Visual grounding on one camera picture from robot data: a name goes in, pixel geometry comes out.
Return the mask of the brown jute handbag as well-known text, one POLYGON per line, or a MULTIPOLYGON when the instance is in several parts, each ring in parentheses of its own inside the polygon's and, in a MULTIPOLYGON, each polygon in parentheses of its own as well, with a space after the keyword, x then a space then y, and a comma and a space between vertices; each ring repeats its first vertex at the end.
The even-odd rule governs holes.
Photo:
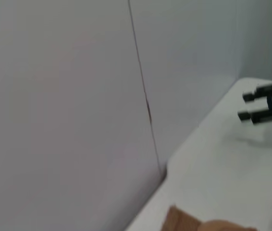
POLYGON ((258 231, 227 220, 200 221, 176 206, 171 206, 161 231, 258 231))

